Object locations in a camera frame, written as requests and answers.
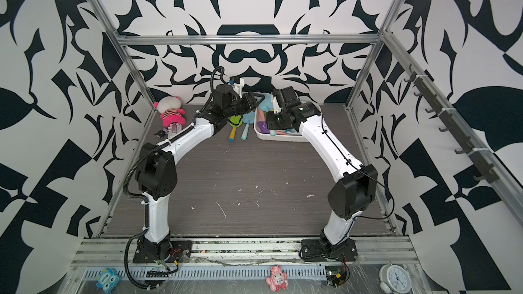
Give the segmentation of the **green shovel yellow handle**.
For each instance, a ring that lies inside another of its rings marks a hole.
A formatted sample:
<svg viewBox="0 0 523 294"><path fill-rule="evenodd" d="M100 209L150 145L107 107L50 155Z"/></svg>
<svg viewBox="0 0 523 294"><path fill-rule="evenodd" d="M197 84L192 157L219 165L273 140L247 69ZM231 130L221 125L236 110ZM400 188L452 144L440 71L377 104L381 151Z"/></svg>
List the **green shovel yellow handle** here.
<svg viewBox="0 0 523 294"><path fill-rule="evenodd" d="M236 137L237 129L239 128L239 126L242 125L242 116L237 115L237 116L230 117L228 119L228 122L229 122L230 126L232 127L232 130L231 130L230 136L229 136L229 142L233 142Z"/></svg>

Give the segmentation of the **light blue toy shovel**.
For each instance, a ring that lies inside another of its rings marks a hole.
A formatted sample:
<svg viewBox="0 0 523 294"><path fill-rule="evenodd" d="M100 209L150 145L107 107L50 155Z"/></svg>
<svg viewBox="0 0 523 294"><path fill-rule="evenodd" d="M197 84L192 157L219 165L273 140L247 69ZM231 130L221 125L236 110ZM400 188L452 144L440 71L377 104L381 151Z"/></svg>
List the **light blue toy shovel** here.
<svg viewBox="0 0 523 294"><path fill-rule="evenodd" d="M245 126L243 131L242 131L242 136L241 136L241 140L246 140L247 137L248 137L248 134L249 134L249 128L251 125L254 125L255 123L255 119L256 119L256 113L254 111L251 111L247 114L244 114L242 116L242 122L243 122L243 125Z"/></svg>

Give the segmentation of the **light blue round shovel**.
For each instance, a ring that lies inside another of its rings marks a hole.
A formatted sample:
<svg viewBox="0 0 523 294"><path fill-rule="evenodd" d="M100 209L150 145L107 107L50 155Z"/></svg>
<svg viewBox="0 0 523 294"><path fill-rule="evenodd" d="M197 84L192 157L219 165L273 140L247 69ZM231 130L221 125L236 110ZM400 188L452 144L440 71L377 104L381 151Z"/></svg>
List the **light blue round shovel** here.
<svg viewBox="0 0 523 294"><path fill-rule="evenodd" d="M272 103L272 95L269 93L262 93L262 95L264 96L264 99L261 102L261 104L258 106L258 108L263 112L273 111L274 106Z"/></svg>

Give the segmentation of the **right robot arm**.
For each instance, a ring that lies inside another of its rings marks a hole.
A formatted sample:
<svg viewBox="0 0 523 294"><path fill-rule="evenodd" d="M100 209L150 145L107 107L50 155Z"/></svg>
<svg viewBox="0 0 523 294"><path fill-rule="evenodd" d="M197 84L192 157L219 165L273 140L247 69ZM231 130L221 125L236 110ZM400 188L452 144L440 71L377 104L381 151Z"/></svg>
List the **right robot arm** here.
<svg viewBox="0 0 523 294"><path fill-rule="evenodd" d="M316 150L328 167L335 185L328 193L332 209L322 234L328 245L349 238L355 220L374 201L377 175L372 165L364 166L338 140L312 102L301 102L292 87L272 92L274 110L266 122L270 130L294 129Z"/></svg>

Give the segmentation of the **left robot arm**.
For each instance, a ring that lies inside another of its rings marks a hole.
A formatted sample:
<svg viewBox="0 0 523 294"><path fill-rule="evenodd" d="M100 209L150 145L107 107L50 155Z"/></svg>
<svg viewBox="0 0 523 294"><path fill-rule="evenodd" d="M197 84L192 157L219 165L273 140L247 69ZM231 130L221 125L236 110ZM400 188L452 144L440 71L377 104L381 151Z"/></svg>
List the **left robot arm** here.
<svg viewBox="0 0 523 294"><path fill-rule="evenodd" d="M212 90L210 103L188 127L142 154L133 175L148 208L143 238L158 245L170 237L168 202L178 181L177 163L198 144L233 123L234 117L255 111L263 100L260 93L239 93L231 84L219 84Z"/></svg>

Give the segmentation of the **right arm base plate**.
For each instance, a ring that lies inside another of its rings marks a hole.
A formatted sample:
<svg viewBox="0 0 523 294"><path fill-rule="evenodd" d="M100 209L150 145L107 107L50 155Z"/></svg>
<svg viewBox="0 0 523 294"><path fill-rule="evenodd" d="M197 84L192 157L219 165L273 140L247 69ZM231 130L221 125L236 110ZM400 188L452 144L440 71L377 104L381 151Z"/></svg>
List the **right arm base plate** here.
<svg viewBox="0 0 523 294"><path fill-rule="evenodd" d="M298 255L301 260L309 262L327 260L354 262L357 260L358 251L355 242L351 239L332 245L327 239L320 238L316 240L302 240Z"/></svg>

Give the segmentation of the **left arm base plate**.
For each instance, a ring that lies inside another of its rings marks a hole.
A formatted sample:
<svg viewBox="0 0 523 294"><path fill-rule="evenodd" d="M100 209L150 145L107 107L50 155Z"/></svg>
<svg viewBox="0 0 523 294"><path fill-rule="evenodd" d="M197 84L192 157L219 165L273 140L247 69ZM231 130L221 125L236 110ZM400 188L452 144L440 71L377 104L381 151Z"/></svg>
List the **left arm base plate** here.
<svg viewBox="0 0 523 294"><path fill-rule="evenodd" d="M139 239L137 249L133 256L135 264L152 264L157 260L166 263L184 262L191 257L193 242L190 240L163 240L153 243L147 239Z"/></svg>

